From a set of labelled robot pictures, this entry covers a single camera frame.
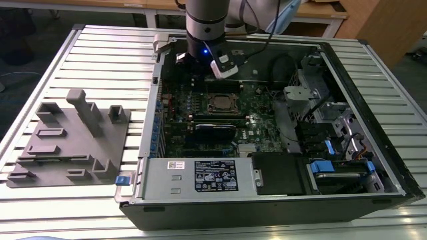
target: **blue tab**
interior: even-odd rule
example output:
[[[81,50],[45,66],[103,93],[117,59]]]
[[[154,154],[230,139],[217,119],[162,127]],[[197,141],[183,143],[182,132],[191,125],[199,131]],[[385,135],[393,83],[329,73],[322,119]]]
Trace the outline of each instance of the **blue tab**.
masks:
[[[374,172],[375,172],[374,162],[369,161],[369,162],[366,163],[366,166],[367,166],[369,172],[370,172],[370,173],[374,173]]]
[[[326,143],[326,146],[327,146],[329,154],[335,155],[335,150],[334,150],[331,141],[327,140],[327,141],[325,141],[325,143]]]
[[[310,164],[310,167],[314,174],[335,172],[335,168],[331,161],[315,161],[313,164]]]
[[[118,176],[115,179],[117,186],[131,186],[131,177],[130,176]]]

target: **floor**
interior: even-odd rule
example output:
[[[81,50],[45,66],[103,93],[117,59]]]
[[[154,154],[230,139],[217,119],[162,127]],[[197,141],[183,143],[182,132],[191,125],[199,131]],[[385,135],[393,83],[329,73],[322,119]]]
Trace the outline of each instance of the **floor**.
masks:
[[[61,19],[54,20],[47,10],[34,10],[33,20],[37,34],[27,37],[35,53],[35,60],[25,66],[10,66],[0,60],[0,76],[13,72],[37,72],[43,74],[54,60],[58,50],[75,24],[106,25],[121,27],[146,27],[146,17],[125,13],[61,11]],[[182,17],[161,17],[162,28],[183,29]],[[427,112],[427,66],[414,62],[406,56],[393,70],[422,109]],[[10,75],[0,78],[6,91],[0,93],[0,139],[3,139],[29,97],[39,83],[37,75]]]

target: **black plastic cover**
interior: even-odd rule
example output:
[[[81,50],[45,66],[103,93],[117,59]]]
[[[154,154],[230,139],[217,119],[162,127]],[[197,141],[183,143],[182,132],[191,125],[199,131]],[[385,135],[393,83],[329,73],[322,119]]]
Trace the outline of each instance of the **black plastic cover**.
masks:
[[[251,157],[263,181],[263,186],[257,186],[258,195],[315,194],[307,170],[309,158],[287,152],[257,152]]]

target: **metal extrusion table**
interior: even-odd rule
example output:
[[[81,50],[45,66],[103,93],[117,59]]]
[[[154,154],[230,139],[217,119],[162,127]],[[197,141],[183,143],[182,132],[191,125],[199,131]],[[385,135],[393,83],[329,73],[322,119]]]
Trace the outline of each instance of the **metal extrusion table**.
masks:
[[[41,103],[69,107],[67,92],[83,88],[89,101],[133,110],[123,172],[138,168],[147,99],[155,59],[157,33],[186,35],[181,30],[86,26],[73,30],[46,75],[0,144],[2,240],[34,236],[65,239],[414,239],[427,235],[427,200],[401,209],[382,210],[349,223],[229,228],[213,230],[139,231],[115,201],[115,185],[46,188],[7,187],[9,174],[38,125]],[[251,38],[267,38],[255,35]],[[293,41],[329,42],[339,56],[379,123],[414,177],[427,193],[427,116],[369,45],[357,40],[277,36]]]

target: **cable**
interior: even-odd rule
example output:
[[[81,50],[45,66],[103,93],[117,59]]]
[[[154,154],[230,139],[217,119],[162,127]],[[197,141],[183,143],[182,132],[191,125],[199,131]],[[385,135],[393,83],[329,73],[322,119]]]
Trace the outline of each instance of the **cable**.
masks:
[[[330,99],[330,97],[333,97],[333,93],[330,92],[327,96],[325,96],[321,101],[318,102],[318,104],[314,106],[313,109],[310,109],[310,111],[306,113],[305,117],[302,118],[302,121],[305,122],[306,119],[309,118],[309,116],[323,106],[323,104],[326,104],[327,100]]]
[[[359,141],[359,143],[361,143],[361,145],[363,147],[363,150],[358,153],[358,155],[355,156],[354,160],[361,160],[363,154],[366,154],[367,151],[369,151],[367,145],[365,145],[362,140]]]
[[[274,22],[274,27],[273,27],[273,31],[270,34],[270,37],[267,39],[267,42],[265,44],[265,47],[262,48],[262,50],[251,53],[250,55],[246,56],[246,60],[249,60],[251,57],[254,57],[255,55],[261,54],[262,52],[265,52],[269,48],[270,42],[274,38],[275,32],[277,32],[277,27],[278,27],[278,22],[279,22],[279,15],[281,15],[281,5],[282,5],[282,0],[278,1],[278,10],[277,10],[277,14],[275,14],[275,22]]]
[[[355,132],[351,136],[350,136],[350,139],[346,143],[346,146],[343,148],[343,152],[342,152],[342,157],[341,157],[341,161],[339,162],[347,162],[346,161],[346,156],[347,156],[347,151],[349,151],[349,147],[350,147],[350,144],[353,143],[353,139],[357,137],[357,136],[361,136],[358,138],[358,140],[362,142],[362,140],[366,138],[361,133]]]
[[[301,141],[291,139],[289,136],[285,135],[285,133],[282,132],[281,128],[278,128],[278,131],[281,133],[281,135],[290,141],[295,142],[295,143],[301,143]]]
[[[269,79],[267,79],[267,81],[269,81],[269,84],[270,84],[270,85],[273,85],[273,84],[275,83],[275,66],[277,66],[277,63],[278,63],[278,61],[279,61],[282,58],[285,58],[285,57],[286,57],[286,58],[290,58],[290,59],[293,60],[294,65],[295,65],[295,72],[299,71],[299,64],[298,64],[295,58],[291,57],[291,55],[287,54],[287,53],[279,54],[278,56],[275,56],[275,57],[271,59],[271,61],[270,61],[270,63],[269,63],[269,66],[267,66],[267,72],[269,72]]]
[[[227,36],[247,36],[247,35],[253,35],[253,34],[258,34],[261,29],[262,29],[262,25],[261,25],[261,20],[259,20],[259,17],[257,16],[257,13],[255,13],[255,10],[249,2],[249,0],[245,0],[251,12],[253,12],[253,15],[254,15],[254,18],[255,18],[255,21],[257,21],[257,30],[254,31],[249,31],[249,32],[227,32],[226,35]]]
[[[33,72],[33,71],[18,71],[18,72],[11,72],[11,73],[7,73],[5,75],[0,75],[0,78],[6,77],[6,76],[10,76],[10,75],[14,75],[14,74],[33,74],[33,75],[38,75],[41,77],[43,77],[43,75],[38,72]]]
[[[181,10],[186,10],[186,4],[181,4],[179,0],[175,0],[175,4]]]

